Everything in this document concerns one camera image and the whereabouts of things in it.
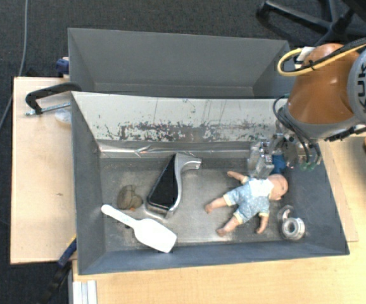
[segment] office chair base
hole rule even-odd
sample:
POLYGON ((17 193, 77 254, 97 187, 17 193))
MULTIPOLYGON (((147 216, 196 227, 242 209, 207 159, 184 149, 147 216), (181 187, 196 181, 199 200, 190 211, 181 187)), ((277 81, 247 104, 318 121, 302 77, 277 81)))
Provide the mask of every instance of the office chair base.
POLYGON ((276 12, 279 15, 285 16, 295 22, 302 23, 310 27, 312 30, 322 32, 325 34, 314 44, 319 46, 328 42, 339 42, 346 44, 350 42, 350 37, 365 37, 366 31, 356 30, 349 28, 353 15, 355 14, 352 9, 349 9, 343 15, 338 15, 335 6, 335 0, 319 0, 323 7, 327 9, 329 20, 324 20, 319 17, 311 16, 298 10, 283 6, 270 0, 266 0, 257 9, 256 15, 261 19, 267 21, 268 14, 271 11, 276 12))

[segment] doll foot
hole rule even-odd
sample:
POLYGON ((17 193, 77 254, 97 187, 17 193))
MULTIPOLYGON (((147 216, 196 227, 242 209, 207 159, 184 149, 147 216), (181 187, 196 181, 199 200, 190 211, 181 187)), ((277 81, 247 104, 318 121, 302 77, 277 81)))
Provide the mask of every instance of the doll foot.
POLYGON ((227 231, 224 229, 218 229, 217 234, 221 237, 225 236, 227 234, 227 231))
POLYGON ((205 206, 205 210, 206 210, 206 213, 207 214, 210 214, 212 211, 213 211, 213 207, 212 207, 212 205, 211 204, 207 204, 206 206, 205 206))

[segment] yellow cable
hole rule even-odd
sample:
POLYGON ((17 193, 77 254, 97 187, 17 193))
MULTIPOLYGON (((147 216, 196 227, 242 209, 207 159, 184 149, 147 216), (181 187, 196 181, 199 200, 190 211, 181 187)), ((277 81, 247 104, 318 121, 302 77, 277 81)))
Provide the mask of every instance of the yellow cable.
POLYGON ((303 49, 301 49, 301 48, 294 49, 294 50, 292 50, 292 51, 288 52, 287 54, 285 54, 285 55, 284 55, 284 56, 279 60, 279 62, 278 62, 278 64, 277 64, 277 71, 278 71, 278 72, 279 72, 279 74, 280 74, 280 75, 282 75, 283 77, 296 77, 296 76, 298 76, 298 75, 302 75, 302 74, 306 74, 306 73, 311 72, 311 71, 318 70, 319 68, 322 68, 322 67, 326 66, 327 64, 330 64, 330 63, 332 63, 333 61, 336 61, 336 60, 338 60, 338 59, 342 58, 343 56, 346 56, 346 55, 348 55, 348 54, 350 54, 350 53, 352 53, 352 52, 356 51, 357 49, 360 49, 360 48, 362 48, 362 47, 364 47, 364 46, 366 46, 366 43, 365 43, 365 44, 362 44, 362 45, 359 45, 359 46, 357 46, 357 47, 354 47, 353 49, 349 49, 349 50, 347 50, 347 51, 345 51, 345 52, 343 52, 343 53, 341 53, 341 54, 339 54, 339 55, 335 55, 334 57, 332 57, 332 58, 330 58, 330 59, 328 59, 328 60, 325 60, 325 61, 323 61, 323 62, 321 62, 321 63, 319 63, 319 64, 317 64, 317 65, 314 65, 314 69, 313 69, 312 67, 310 67, 310 68, 305 68, 305 69, 300 70, 300 71, 293 71, 293 72, 286 72, 286 71, 283 71, 283 70, 282 70, 282 67, 281 67, 281 66, 282 66, 282 64, 283 64, 283 62, 287 61, 290 57, 292 57, 292 56, 294 56, 294 55, 296 55, 296 54, 300 54, 300 53, 301 53, 301 51, 303 50, 303 49))

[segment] white plastic scoop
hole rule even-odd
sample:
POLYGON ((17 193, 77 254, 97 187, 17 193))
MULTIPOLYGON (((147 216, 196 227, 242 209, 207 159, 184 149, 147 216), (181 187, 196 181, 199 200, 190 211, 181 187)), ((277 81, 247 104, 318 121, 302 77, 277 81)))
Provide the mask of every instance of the white plastic scoop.
POLYGON ((177 235, 155 220, 136 220, 110 205, 103 205, 101 211, 132 227, 137 240, 151 248, 168 253, 175 245, 177 235))

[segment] baby doll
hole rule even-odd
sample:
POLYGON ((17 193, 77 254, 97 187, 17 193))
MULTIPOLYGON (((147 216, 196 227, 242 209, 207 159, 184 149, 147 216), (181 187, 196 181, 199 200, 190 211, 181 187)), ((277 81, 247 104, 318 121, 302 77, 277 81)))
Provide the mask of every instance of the baby doll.
POLYGON ((288 183, 281 174, 269 175, 267 179, 250 179, 234 171, 228 171, 229 177, 239 180, 239 186, 222 197, 213 200, 205 207, 209 214, 214 209, 224 206, 238 205, 232 218, 217 230, 219 236, 233 231, 238 225, 246 223, 257 213, 260 216, 260 225, 256 233, 261 234, 267 226, 269 216, 269 201, 277 201, 287 192, 288 183))

